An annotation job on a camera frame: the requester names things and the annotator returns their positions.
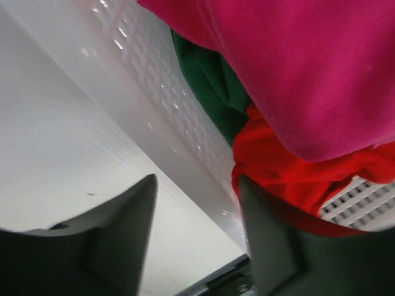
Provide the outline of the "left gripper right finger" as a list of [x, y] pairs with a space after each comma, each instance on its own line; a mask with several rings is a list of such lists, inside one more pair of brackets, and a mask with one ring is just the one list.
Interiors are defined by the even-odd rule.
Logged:
[[240, 204], [258, 295], [393, 295], [394, 229], [357, 232], [310, 215], [247, 177]]

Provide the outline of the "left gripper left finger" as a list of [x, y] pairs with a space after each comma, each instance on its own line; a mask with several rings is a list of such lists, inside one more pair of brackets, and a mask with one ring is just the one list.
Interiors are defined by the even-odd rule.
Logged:
[[156, 198], [147, 175], [49, 229], [2, 229], [1, 294], [138, 295]]

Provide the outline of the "red t shirt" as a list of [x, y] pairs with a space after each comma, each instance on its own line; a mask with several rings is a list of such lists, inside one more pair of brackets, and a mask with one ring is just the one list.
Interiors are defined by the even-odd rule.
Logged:
[[323, 221], [320, 207], [360, 176], [374, 183], [394, 180], [394, 143], [366, 148], [323, 162], [307, 162], [288, 151], [254, 104], [233, 143], [232, 186], [247, 176], [269, 191], [269, 205], [295, 228], [324, 237], [363, 235], [363, 231]]

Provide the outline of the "white plastic basket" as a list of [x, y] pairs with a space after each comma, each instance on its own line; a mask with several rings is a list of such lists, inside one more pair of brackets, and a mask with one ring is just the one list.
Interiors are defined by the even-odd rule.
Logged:
[[154, 234], [244, 251], [231, 147], [135, 1], [1, 2], [1, 224], [44, 228], [159, 183]]

